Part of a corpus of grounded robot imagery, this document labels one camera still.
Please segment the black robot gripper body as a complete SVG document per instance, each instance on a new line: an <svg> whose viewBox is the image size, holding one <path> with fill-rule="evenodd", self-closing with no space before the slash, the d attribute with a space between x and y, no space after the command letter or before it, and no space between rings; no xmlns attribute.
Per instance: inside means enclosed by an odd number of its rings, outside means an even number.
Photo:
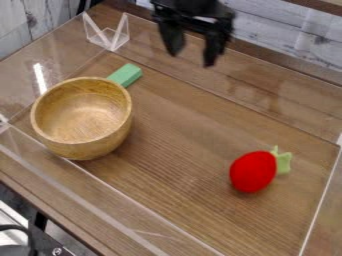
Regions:
<svg viewBox="0 0 342 256"><path fill-rule="evenodd" d="M234 31L235 11L219 0L151 0L151 4L160 24L199 33Z"/></svg>

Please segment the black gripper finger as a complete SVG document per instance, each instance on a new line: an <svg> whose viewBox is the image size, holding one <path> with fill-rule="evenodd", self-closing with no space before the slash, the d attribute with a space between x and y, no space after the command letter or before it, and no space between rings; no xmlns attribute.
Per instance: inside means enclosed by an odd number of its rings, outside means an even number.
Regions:
<svg viewBox="0 0 342 256"><path fill-rule="evenodd" d="M177 22L160 21L159 32L169 54L177 56L186 43L183 27Z"/></svg>
<svg viewBox="0 0 342 256"><path fill-rule="evenodd" d="M209 31L205 35L206 47L203 51L205 66L211 67L219 55L225 53L227 35L222 31Z"/></svg>

